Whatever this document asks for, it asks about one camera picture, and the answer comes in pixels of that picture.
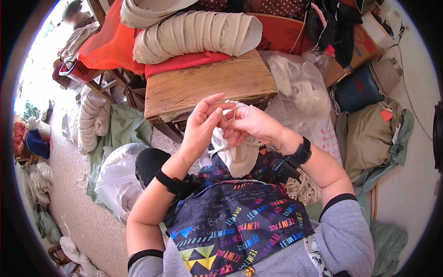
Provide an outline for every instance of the right hand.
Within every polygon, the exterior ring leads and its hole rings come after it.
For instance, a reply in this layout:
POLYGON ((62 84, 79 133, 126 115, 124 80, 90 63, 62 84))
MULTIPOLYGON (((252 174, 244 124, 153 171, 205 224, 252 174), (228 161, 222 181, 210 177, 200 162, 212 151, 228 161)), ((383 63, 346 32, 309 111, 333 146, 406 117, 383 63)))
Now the right hand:
POLYGON ((218 127, 225 128, 223 138, 230 136, 229 145, 239 146, 247 137, 255 137, 264 144, 271 144, 283 154, 293 154, 303 143, 303 137, 284 127, 277 120, 253 106, 238 107, 225 114, 218 127))
POLYGON ((223 138, 229 138, 230 146, 239 146, 247 137, 255 137, 264 144, 278 144, 278 137, 284 127, 264 111, 253 106, 238 107, 225 114, 226 121, 220 121, 225 128, 223 138))

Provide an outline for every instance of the orange bag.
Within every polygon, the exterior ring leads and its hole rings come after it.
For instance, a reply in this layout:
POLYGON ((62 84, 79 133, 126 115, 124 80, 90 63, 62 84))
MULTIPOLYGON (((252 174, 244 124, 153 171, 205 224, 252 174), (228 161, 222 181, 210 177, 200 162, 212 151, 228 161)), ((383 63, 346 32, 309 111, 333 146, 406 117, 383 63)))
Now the orange bag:
POLYGON ((116 0, 105 17, 100 32, 83 44, 78 59, 88 68, 115 69, 123 67, 137 75, 144 73, 145 65, 132 59, 135 37, 141 29, 129 28, 120 21, 123 0, 116 0))

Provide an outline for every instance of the wood grain surface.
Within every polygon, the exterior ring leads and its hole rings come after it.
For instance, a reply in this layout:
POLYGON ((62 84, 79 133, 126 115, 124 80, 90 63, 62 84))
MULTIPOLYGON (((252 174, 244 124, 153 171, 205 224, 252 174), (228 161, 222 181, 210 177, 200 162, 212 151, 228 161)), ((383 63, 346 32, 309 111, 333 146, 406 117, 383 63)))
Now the wood grain surface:
POLYGON ((240 57, 149 76, 144 116, 193 108, 203 98, 221 92, 225 99, 240 100, 278 90, 254 49, 240 57))

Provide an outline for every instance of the red basket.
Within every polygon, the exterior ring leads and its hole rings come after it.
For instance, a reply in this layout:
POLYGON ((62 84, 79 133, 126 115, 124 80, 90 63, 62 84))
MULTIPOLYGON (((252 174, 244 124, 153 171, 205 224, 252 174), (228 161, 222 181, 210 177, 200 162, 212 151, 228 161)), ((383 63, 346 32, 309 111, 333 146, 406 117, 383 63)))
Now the red basket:
POLYGON ((92 80, 94 73, 97 71, 97 69, 87 68, 79 60, 74 62, 74 65, 71 67, 71 69, 68 69, 66 67, 66 63, 71 63, 71 62, 65 62, 63 64, 63 66, 60 68, 60 71, 58 74, 60 76, 68 76, 69 78, 73 79, 74 81, 77 81, 80 83, 89 83, 92 80))

